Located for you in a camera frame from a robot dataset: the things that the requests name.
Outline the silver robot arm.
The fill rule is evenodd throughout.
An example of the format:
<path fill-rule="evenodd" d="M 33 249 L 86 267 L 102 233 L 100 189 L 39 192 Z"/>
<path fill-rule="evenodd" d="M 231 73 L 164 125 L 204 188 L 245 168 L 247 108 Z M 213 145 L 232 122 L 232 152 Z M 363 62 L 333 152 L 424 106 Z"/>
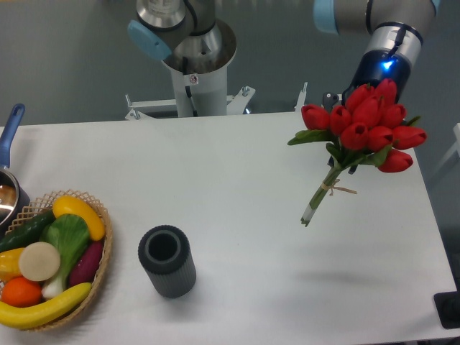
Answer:
<path fill-rule="evenodd" d="M 360 85 L 391 78 L 404 89 L 423 41 L 438 13 L 438 1 L 315 1 L 313 18 L 322 32 L 367 32 L 371 40 L 349 87 L 325 93 L 327 109 L 342 104 Z M 243 114 L 255 91 L 227 93 L 227 68 L 236 37 L 217 19 L 213 1 L 138 1 L 127 32 L 149 58 L 170 71 L 181 117 Z"/>

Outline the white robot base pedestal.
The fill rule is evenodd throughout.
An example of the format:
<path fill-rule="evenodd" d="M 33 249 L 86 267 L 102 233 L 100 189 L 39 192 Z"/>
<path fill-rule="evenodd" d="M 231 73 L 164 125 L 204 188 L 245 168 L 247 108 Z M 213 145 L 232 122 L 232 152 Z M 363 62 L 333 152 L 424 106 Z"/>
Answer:
<path fill-rule="evenodd" d="M 180 118 L 248 114 L 256 90 L 243 86 L 227 93 L 227 69 L 236 54 L 236 38 L 222 21 L 200 36 L 183 39 L 172 51 L 154 32 L 137 21 L 128 25 L 132 42 L 148 57 L 161 60 L 170 71 L 174 99 L 131 101 L 125 95 L 128 120 L 148 119 L 150 114 L 176 111 Z"/>

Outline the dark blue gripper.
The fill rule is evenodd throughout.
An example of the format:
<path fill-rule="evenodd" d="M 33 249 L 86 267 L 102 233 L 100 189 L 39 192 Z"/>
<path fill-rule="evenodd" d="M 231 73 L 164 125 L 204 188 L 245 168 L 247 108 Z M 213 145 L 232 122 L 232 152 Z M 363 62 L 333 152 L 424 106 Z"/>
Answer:
<path fill-rule="evenodd" d="M 422 45 L 423 38 L 413 27 L 398 22 L 382 23 L 373 32 L 349 87 L 342 93 L 342 101 L 346 101 L 361 85 L 376 87 L 386 78 L 395 82 L 396 99 L 399 99 Z M 322 107 L 327 112 L 339 102 L 340 95 L 337 93 L 325 92 L 322 95 Z"/>

